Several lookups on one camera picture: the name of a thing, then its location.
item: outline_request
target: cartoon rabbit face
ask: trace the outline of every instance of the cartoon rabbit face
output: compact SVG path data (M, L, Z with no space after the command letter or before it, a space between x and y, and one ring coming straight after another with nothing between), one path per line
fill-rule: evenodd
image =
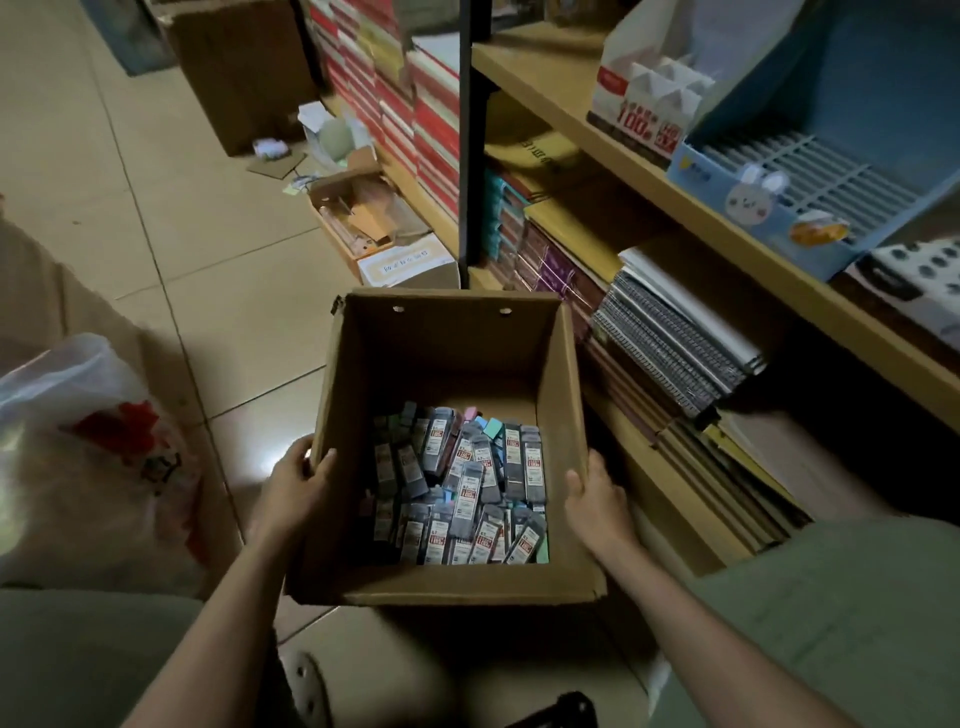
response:
M777 196L787 188L790 180L782 172L763 176L763 168L748 164L740 172L740 182L727 195L727 216L744 228L764 222L774 208Z

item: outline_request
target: open orange box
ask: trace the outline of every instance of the open orange box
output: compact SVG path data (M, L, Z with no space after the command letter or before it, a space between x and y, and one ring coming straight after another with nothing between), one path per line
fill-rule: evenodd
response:
M351 152L347 165L342 172L313 182L307 192L310 207L330 233L337 253L362 281L357 260L395 244L412 243L430 229L383 180L372 147ZM351 247L354 239L357 244Z
M423 405L476 406L538 425L549 564L351 565L357 503L375 482L372 416ZM548 293L357 288L333 321L312 451L336 448L336 532L319 528L287 577L301 604L561 604L606 593L603 572L564 516L567 470L586 474L587 438L570 310Z

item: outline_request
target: rabbit ear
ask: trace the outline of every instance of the rabbit ear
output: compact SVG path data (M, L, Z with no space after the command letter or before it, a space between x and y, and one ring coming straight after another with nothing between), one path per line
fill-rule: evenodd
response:
M759 164L745 164L737 178L744 184L757 184L763 177L763 167Z
M779 195L790 186L790 178L782 172L774 172L772 175L769 175L760 186L772 195Z

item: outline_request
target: plastic bag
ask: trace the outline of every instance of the plastic bag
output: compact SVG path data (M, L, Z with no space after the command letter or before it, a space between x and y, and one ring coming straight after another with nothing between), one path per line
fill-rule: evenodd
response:
M107 339L0 378L0 585L196 595L201 469Z

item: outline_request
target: black metal post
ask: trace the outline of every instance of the black metal post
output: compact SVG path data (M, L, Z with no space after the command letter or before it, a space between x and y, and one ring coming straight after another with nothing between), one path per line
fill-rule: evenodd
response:
M492 0L460 2L460 279L469 285L467 267L480 256L483 233L484 139L487 99L495 86L473 69L473 43L488 40Z

